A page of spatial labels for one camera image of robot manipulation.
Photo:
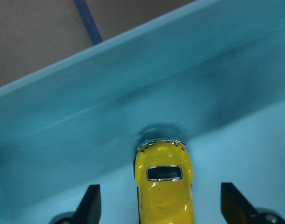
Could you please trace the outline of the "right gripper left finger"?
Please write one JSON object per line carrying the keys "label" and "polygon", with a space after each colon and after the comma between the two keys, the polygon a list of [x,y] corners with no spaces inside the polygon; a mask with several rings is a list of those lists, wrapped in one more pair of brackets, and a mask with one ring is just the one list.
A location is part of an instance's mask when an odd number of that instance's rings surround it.
{"label": "right gripper left finger", "polygon": [[101,217],[100,185],[89,185],[76,212],[74,224],[98,224]]}

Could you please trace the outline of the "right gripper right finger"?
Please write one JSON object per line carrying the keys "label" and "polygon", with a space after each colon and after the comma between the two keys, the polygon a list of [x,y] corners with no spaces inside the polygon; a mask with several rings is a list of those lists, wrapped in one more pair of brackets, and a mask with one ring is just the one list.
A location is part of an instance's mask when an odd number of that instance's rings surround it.
{"label": "right gripper right finger", "polygon": [[257,210],[231,182],[221,183],[221,213],[227,224],[254,224]]}

